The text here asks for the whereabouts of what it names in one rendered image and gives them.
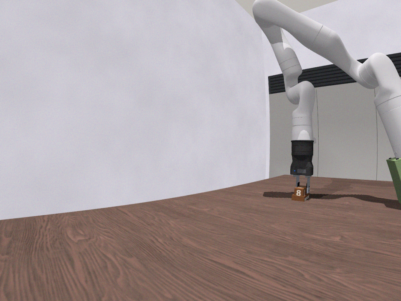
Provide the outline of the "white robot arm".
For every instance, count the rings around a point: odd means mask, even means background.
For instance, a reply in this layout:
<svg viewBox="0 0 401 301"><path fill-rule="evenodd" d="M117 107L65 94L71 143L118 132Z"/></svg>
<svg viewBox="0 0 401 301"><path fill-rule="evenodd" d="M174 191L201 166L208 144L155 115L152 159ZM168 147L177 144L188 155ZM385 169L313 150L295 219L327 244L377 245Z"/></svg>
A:
<svg viewBox="0 0 401 301"><path fill-rule="evenodd" d="M292 126L312 126L316 93L311 82L298 83L302 68L282 29L311 51L338 66L363 87L374 89L379 86L374 104L395 158L401 158L401 78L389 57L375 53L363 64L358 62L348 53L335 31L277 0L256 0L252 11L283 73L287 98L292 104L299 105L292 113Z"/></svg>

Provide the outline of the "orange open tray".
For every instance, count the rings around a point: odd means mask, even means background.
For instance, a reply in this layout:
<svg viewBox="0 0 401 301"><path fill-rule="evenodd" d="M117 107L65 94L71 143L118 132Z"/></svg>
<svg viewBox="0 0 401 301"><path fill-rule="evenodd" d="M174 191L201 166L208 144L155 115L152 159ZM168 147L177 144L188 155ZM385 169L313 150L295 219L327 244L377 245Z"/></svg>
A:
<svg viewBox="0 0 401 301"><path fill-rule="evenodd" d="M306 194L304 196L296 196L296 195L293 194L292 195L292 200L304 202L305 200L307 200L309 198L309 196L310 196L310 193L308 193L308 194Z"/></svg>

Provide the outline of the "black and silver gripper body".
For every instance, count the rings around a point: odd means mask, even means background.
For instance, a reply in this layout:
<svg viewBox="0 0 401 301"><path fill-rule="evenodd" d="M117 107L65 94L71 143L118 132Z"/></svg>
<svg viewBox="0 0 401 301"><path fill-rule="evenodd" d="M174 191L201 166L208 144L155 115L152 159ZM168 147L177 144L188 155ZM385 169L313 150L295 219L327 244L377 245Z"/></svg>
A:
<svg viewBox="0 0 401 301"><path fill-rule="evenodd" d="M292 164L291 175L313 175L313 129L310 125L296 125L292 127Z"/></svg>

